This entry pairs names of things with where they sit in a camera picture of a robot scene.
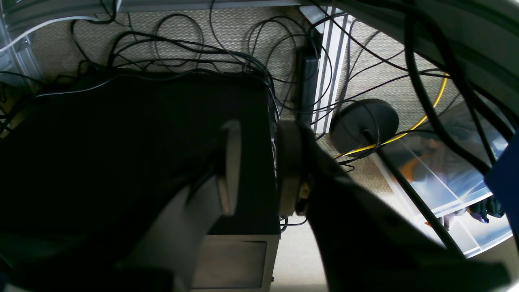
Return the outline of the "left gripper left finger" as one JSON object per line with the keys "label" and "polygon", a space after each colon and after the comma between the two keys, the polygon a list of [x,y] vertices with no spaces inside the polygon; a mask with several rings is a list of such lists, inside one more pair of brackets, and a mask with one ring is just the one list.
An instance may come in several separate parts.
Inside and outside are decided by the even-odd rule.
{"label": "left gripper left finger", "polygon": [[240,122],[229,120],[219,129],[199,184],[175,194],[118,266],[168,272],[173,292],[189,291],[203,240],[219,218],[235,214],[241,154]]}

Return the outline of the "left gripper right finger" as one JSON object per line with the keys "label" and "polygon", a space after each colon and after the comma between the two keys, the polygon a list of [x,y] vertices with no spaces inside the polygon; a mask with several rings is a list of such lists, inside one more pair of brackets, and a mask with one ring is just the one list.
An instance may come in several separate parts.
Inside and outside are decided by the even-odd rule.
{"label": "left gripper right finger", "polygon": [[277,124],[280,216],[306,217],[330,292],[497,292],[504,264],[440,245],[358,185],[296,121]]}

